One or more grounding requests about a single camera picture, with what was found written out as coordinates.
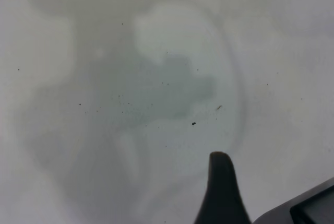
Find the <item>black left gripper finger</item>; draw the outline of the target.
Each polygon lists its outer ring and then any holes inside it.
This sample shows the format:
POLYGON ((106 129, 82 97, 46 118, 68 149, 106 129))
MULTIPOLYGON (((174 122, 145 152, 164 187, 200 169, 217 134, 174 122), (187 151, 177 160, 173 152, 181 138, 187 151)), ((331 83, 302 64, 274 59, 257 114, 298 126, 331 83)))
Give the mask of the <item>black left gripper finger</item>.
POLYGON ((232 160, 224 152, 209 156, 207 190, 195 223, 251 223, 232 160))

